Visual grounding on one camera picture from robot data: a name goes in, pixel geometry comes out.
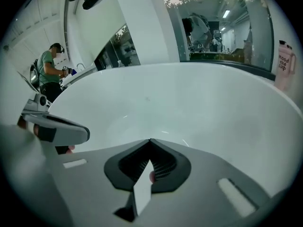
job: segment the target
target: black pants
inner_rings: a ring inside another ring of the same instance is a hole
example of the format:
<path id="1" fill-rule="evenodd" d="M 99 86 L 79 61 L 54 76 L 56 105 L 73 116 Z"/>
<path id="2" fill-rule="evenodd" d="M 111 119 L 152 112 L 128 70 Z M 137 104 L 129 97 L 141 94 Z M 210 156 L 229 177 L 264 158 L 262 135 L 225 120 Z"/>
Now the black pants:
<path id="1" fill-rule="evenodd" d="M 40 87 L 41 94 L 45 95 L 47 100 L 53 103 L 55 99 L 62 93 L 59 83 L 49 82 Z"/>

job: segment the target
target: green t-shirt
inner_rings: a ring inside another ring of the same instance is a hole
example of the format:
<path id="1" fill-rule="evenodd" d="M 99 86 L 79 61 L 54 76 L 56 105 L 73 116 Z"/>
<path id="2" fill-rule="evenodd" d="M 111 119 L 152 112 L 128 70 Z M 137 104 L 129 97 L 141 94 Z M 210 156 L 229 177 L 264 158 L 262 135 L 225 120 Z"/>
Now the green t-shirt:
<path id="1" fill-rule="evenodd" d="M 50 53 L 50 51 L 43 52 L 43 54 L 39 56 L 39 59 L 37 62 L 38 71 L 40 73 L 39 86 L 42 86 L 43 84 L 46 84 L 49 82 L 59 83 L 60 76 L 45 74 L 43 65 L 44 65 L 44 63 L 47 63 L 47 62 L 51 64 L 52 68 L 55 68 L 55 64 L 53 62 L 52 54 Z"/>

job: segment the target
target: man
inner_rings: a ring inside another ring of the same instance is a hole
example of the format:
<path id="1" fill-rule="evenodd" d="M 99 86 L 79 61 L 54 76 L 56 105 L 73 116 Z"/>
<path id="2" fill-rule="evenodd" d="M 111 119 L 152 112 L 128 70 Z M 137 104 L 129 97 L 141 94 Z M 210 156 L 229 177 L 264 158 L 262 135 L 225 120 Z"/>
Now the man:
<path id="1" fill-rule="evenodd" d="M 57 57 L 57 54 L 63 52 L 64 50 L 61 50 L 61 45 L 54 43 L 48 51 L 40 55 L 37 62 L 40 92 L 45 95 L 51 103 L 62 93 L 59 84 L 60 78 L 70 74 L 70 69 L 58 70 L 55 68 L 53 59 Z"/>
<path id="2" fill-rule="evenodd" d="M 182 19 L 182 22 L 186 32 L 187 42 L 190 43 L 192 41 L 196 49 L 198 49 L 199 44 L 202 44 L 204 48 L 207 48 L 212 40 L 212 34 L 201 16 L 192 14 L 188 18 Z"/>

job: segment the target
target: ceiling light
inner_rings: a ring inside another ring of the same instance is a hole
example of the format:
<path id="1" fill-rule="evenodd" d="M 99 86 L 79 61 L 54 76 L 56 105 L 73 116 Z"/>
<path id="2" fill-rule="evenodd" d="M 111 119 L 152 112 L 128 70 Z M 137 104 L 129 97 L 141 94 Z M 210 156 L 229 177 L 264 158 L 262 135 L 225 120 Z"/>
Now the ceiling light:
<path id="1" fill-rule="evenodd" d="M 224 15 L 223 15 L 223 18 L 226 18 L 227 15 L 229 14 L 229 12 L 230 12 L 230 10 L 226 10 L 225 13 L 224 13 Z"/>

